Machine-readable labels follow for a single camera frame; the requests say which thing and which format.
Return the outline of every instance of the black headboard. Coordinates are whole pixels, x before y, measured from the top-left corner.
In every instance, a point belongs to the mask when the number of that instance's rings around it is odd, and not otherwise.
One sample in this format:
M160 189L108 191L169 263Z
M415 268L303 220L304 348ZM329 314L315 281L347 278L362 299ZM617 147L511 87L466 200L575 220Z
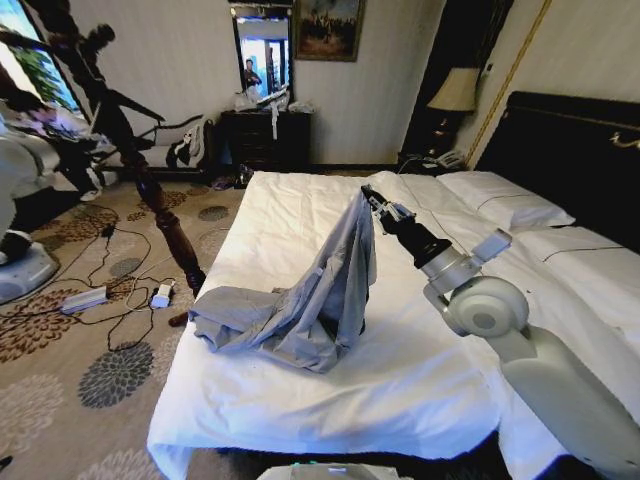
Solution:
M476 169L562 206L640 253L640 104L514 92Z

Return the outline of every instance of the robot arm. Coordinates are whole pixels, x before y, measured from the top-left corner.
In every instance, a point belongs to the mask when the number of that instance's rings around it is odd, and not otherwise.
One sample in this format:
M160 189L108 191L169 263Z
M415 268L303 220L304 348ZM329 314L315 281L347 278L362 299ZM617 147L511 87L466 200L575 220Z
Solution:
M529 306L517 287L476 276L511 237L497 230L465 255L402 205L369 186L362 192L385 232L398 237L429 279L427 300L455 333L487 341L506 380L567 451L608 478L640 478L640 428L620 401L562 340L527 324Z

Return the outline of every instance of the window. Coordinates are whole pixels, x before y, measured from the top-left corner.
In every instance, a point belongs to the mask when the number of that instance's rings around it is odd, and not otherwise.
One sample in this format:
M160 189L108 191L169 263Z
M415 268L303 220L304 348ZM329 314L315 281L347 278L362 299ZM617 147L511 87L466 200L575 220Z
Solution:
M19 0L0 0L0 24L25 37L40 40ZM33 92L44 102L55 103L82 114L48 53L0 44L0 63L18 88Z

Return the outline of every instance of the white bedsheet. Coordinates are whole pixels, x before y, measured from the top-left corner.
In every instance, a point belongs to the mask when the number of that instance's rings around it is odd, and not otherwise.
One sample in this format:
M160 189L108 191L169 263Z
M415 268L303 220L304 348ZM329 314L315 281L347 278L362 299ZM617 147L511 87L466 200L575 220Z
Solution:
M415 211L418 221L452 238L458 248L469 251L495 228L430 177L259 172L202 291L220 285L264 291L292 285L363 183ZM451 458L496 427L516 479L533 478L563 453L506 385L484 341L461 339L446 327L422 296L426 277L413 268L395 237L383 236L378 227L378 280L367 305L366 331L328 374L250 352L213 354L193 335L193 325L187 326L147 441L169 478L186 476L194 448ZM527 291L531 323L558 334L640 419L640 392L628 381L640 378L640 362L609 327L552 278L532 269L518 245L485 272ZM602 351L606 361L598 355Z

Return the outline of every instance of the lampshade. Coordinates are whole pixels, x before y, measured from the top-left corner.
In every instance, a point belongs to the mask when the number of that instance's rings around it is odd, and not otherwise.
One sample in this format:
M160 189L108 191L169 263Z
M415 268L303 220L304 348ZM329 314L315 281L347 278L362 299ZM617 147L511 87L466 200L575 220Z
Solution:
M472 112L476 108L479 68L452 68L427 107L450 112Z

